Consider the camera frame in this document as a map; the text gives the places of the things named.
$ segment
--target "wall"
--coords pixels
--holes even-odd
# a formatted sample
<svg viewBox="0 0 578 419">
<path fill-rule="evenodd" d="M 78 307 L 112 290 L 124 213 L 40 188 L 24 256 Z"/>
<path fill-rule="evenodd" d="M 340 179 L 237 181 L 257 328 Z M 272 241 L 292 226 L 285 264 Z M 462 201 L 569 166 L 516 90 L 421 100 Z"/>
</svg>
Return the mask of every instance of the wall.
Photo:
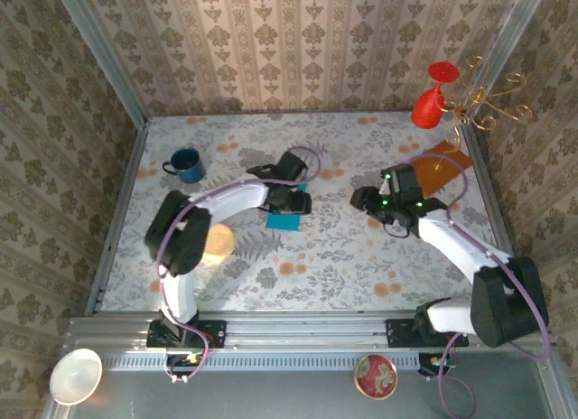
<svg viewBox="0 0 578 419">
<path fill-rule="evenodd" d="M 60 0 L 0 0 L 0 417 L 36 417 L 135 129 Z"/>
<path fill-rule="evenodd" d="M 543 0 L 502 74 L 528 86 L 499 102 L 526 102 L 528 125 L 499 120 L 489 164 L 517 242 L 537 262 L 553 341 L 578 393 L 578 0 Z"/>
<path fill-rule="evenodd" d="M 515 0 L 85 0 L 149 116 L 409 109 Z"/>
</svg>

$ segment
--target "orange paper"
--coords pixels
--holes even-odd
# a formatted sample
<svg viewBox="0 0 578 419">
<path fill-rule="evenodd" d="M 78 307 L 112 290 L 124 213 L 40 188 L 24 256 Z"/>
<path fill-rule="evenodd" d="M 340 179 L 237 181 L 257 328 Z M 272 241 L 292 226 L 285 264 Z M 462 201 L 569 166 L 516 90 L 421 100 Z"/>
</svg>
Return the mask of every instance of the orange paper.
<svg viewBox="0 0 578 419">
<path fill-rule="evenodd" d="M 452 149 L 454 149 L 452 144 L 443 141 L 425 153 L 447 155 L 455 160 L 463 169 L 468 169 L 473 165 L 471 158 L 461 151 L 448 153 Z M 460 170 L 453 164 L 434 157 L 414 160 L 412 166 L 414 166 L 417 181 L 422 187 L 425 198 L 432 196 L 460 173 Z"/>
</svg>

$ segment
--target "red bowl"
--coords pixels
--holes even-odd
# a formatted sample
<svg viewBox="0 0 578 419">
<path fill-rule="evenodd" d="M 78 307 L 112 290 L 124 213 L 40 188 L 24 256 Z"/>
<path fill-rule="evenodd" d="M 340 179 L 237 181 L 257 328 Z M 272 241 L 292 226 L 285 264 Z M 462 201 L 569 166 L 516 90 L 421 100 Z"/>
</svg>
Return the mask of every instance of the red bowl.
<svg viewBox="0 0 578 419">
<path fill-rule="evenodd" d="M 386 399 L 396 391 L 397 369 L 389 359 L 369 354 L 355 366 L 353 381 L 358 391 L 367 398 Z"/>
</svg>

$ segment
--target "gold candelabra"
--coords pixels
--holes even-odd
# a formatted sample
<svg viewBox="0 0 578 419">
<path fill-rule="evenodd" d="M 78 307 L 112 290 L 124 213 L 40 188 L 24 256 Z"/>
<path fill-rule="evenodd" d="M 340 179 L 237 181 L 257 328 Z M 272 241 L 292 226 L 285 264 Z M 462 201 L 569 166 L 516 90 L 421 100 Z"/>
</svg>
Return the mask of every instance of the gold candelabra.
<svg viewBox="0 0 578 419">
<path fill-rule="evenodd" d="M 490 131 L 496 128 L 498 123 L 497 118 L 491 115 L 491 111 L 498 112 L 501 115 L 507 116 L 510 119 L 518 122 L 527 122 L 532 117 L 532 109 L 527 105 L 517 104 L 516 114 L 512 115 L 506 112 L 504 109 L 490 103 L 490 100 L 506 96 L 507 94 L 512 94 L 514 92 L 520 91 L 527 85 L 526 78 L 521 73 L 510 72 L 506 74 L 506 82 L 508 84 L 514 84 L 513 88 L 507 89 L 505 91 L 500 91 L 495 94 L 490 94 L 488 92 L 488 87 L 486 82 L 489 75 L 489 70 L 491 64 L 489 61 L 485 60 L 481 56 L 473 55 L 466 60 L 466 65 L 473 70 L 483 71 L 481 78 L 481 83 L 479 86 L 469 85 L 463 81 L 462 76 L 458 78 L 460 82 L 466 88 L 466 94 L 455 101 L 444 100 L 443 96 L 440 95 L 436 99 L 436 105 L 443 112 L 453 112 L 453 130 L 455 132 L 455 141 L 450 141 L 454 149 L 450 150 L 448 153 L 456 152 L 461 146 L 461 133 L 460 126 L 466 126 L 472 123 L 476 128 L 483 131 Z M 490 113 L 483 117 L 481 120 L 477 120 L 472 109 L 478 106 L 487 106 L 491 109 Z"/>
</svg>

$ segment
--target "cable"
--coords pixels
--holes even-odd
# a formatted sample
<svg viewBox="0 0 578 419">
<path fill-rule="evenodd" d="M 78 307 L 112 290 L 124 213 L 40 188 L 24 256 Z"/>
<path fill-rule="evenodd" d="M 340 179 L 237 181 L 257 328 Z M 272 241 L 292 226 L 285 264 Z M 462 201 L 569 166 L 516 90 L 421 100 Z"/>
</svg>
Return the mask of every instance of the cable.
<svg viewBox="0 0 578 419">
<path fill-rule="evenodd" d="M 455 363 L 453 364 L 456 368 L 458 366 L 458 349 L 455 346 L 455 343 L 453 344 L 453 360 L 455 361 Z"/>
<path fill-rule="evenodd" d="M 175 376 L 172 373 L 172 369 L 174 368 L 174 366 L 179 362 L 179 360 L 176 358 L 171 362 L 171 365 L 169 366 L 169 369 L 167 369 L 166 367 L 164 367 L 164 373 L 169 376 L 169 378 L 173 381 L 173 383 L 175 381 L 177 381 L 177 376 Z"/>
<path fill-rule="evenodd" d="M 544 319 L 542 318 L 542 314 L 540 313 L 536 304 L 534 303 L 534 301 L 530 297 L 530 294 L 526 291 L 526 288 L 524 288 L 524 285 L 522 285 L 522 283 L 520 283 L 518 281 L 518 279 L 516 278 L 516 275 L 514 275 L 514 273 L 506 266 L 506 264 L 504 264 L 502 262 L 501 259 L 499 259 L 497 256 L 495 256 L 487 247 L 485 247 L 482 243 L 480 243 L 480 241 L 478 241 L 477 238 L 472 237 L 468 233 L 468 231 L 461 228 L 452 219 L 452 207 L 455 205 L 455 203 L 458 200 L 463 198 L 463 196 L 468 191 L 468 177 L 466 176 L 466 172 L 464 171 L 464 169 L 461 167 L 461 165 L 459 163 L 457 163 L 451 157 L 448 157 L 447 155 L 443 155 L 443 154 L 434 154 L 434 153 L 419 154 L 419 155 L 416 155 L 416 156 L 412 157 L 411 159 L 409 159 L 407 161 L 407 163 L 411 163 L 414 160 L 423 159 L 423 158 L 437 158 L 437 159 L 446 160 L 446 161 L 450 162 L 451 164 L 453 164 L 460 171 L 460 174 L 463 178 L 463 190 L 452 202 L 450 202 L 450 205 L 448 205 L 448 207 L 445 211 L 448 222 L 450 222 L 451 228 L 453 228 L 455 231 L 457 231 L 460 236 L 462 236 L 465 240 L 467 240 L 468 242 L 473 244 L 476 248 L 479 249 L 479 251 L 488 255 L 488 257 L 491 258 L 491 260 L 494 261 L 499 266 L 499 268 L 501 268 L 504 271 L 504 273 L 506 273 L 506 275 L 508 276 L 508 278 L 512 282 L 512 284 L 520 291 L 520 294 L 522 295 L 522 297 L 526 301 L 528 307 L 530 308 L 530 311 L 532 312 L 532 314 L 534 315 L 534 318 L 536 319 L 538 328 L 540 329 L 540 333 L 542 335 L 542 341 L 544 342 L 544 352 L 541 355 L 534 355 L 534 354 L 530 353 L 529 351 L 522 349 L 515 342 L 510 342 L 510 344 L 515 349 L 517 349 L 520 353 L 522 353 L 524 356 L 526 356 L 527 358 L 532 358 L 533 360 L 536 360 L 536 361 L 548 359 L 550 357 L 550 354 L 551 354 L 550 336 L 548 334 L 548 329 L 545 326 L 545 322 L 544 322 Z M 445 378 L 449 378 L 449 379 L 456 380 L 460 384 L 462 384 L 466 388 L 466 390 L 468 391 L 468 393 L 470 394 L 470 397 L 472 399 L 472 409 L 468 413 L 468 415 L 465 416 L 465 419 L 469 419 L 469 418 L 473 417 L 473 415 L 476 413 L 476 408 L 477 408 L 476 398 L 475 398 L 475 395 L 473 394 L 473 391 L 464 381 L 460 380 L 459 378 L 443 375 L 443 364 L 445 363 L 445 359 L 447 358 L 447 355 L 449 354 L 450 349 L 452 348 L 452 345 L 460 337 L 460 335 L 461 335 L 460 333 L 456 333 L 455 335 L 453 335 L 453 337 L 450 339 L 450 341 L 446 345 L 445 350 L 443 351 L 441 366 L 440 366 L 440 370 L 439 370 L 438 376 L 437 376 L 438 390 L 440 393 L 440 399 L 442 400 L 443 408 L 445 409 L 446 413 L 452 419 L 461 419 L 459 416 L 456 416 L 455 414 L 452 413 L 452 411 L 450 411 L 450 408 L 447 405 L 447 402 L 445 401 L 445 396 L 443 394 L 443 380 Z"/>
<path fill-rule="evenodd" d="M 172 320 L 172 322 L 174 322 L 174 324 L 176 324 L 177 326 L 179 326 L 180 328 L 182 328 L 186 331 L 190 331 L 190 332 L 194 333 L 203 342 L 202 358 L 200 359 L 199 365 L 188 376 L 183 377 L 183 381 L 187 381 L 187 380 L 190 380 L 191 378 L 195 377 L 199 373 L 199 371 L 202 369 L 202 367 L 205 365 L 205 362 L 207 361 L 207 356 L 209 355 L 209 342 L 207 341 L 207 337 L 203 334 L 203 332 L 199 331 L 198 329 L 196 329 L 196 328 L 194 328 L 188 324 L 180 322 L 174 316 L 174 313 L 172 313 L 172 310 L 169 307 L 169 303 L 166 299 L 166 292 L 164 291 L 163 280 L 166 277 L 166 273 L 168 273 L 168 271 L 164 275 L 161 274 L 161 261 L 163 260 L 164 251 L 166 250 L 166 247 L 169 243 L 169 240 L 171 239 L 172 233 L 177 228 L 177 225 L 184 219 L 184 217 L 187 215 L 187 213 L 189 211 L 191 211 L 195 206 L 197 206 L 198 204 L 200 204 L 201 202 L 203 202 L 209 198 L 214 198 L 215 196 L 220 195 L 222 192 L 233 189 L 239 185 L 257 184 L 257 183 L 273 183 L 273 184 L 284 184 L 284 185 L 290 185 L 290 186 L 300 186 L 302 184 L 305 184 L 307 182 L 314 180 L 317 177 L 317 175 L 319 175 L 319 172 L 321 171 L 321 168 L 322 168 L 322 159 L 321 159 L 320 155 L 317 152 L 315 152 L 314 150 L 312 150 L 311 148 L 309 148 L 307 146 L 303 146 L 303 145 L 293 146 L 293 147 L 289 148 L 288 151 L 295 150 L 295 149 L 307 151 L 310 154 L 313 154 L 313 156 L 317 160 L 317 170 L 315 171 L 314 174 L 312 174 L 312 176 L 310 178 L 303 180 L 303 181 L 300 181 L 300 182 L 289 182 L 286 180 L 275 180 L 275 179 L 261 180 L 261 179 L 257 179 L 257 178 L 232 182 L 232 183 L 227 184 L 223 187 L 220 187 L 214 191 L 209 191 L 208 193 L 205 193 L 204 195 L 200 196 L 198 199 L 196 199 L 193 202 L 186 205 L 179 212 L 179 214 L 177 214 L 177 216 L 172 221 L 171 226 L 169 226 L 166 233 L 164 234 L 163 240 L 161 241 L 161 244 L 159 245 L 156 259 L 154 260 L 154 267 L 156 270 L 156 275 L 160 281 L 159 282 L 159 290 L 161 293 L 161 299 L 163 301 L 164 308 L 166 309 L 168 316 L 171 318 L 171 320 Z"/>
<path fill-rule="evenodd" d="M 213 348 L 215 349 L 217 347 L 217 342 L 215 342 L 215 339 L 210 335 L 210 333 L 204 331 L 203 334 L 208 338 L 208 341 L 213 343 Z"/>
</svg>

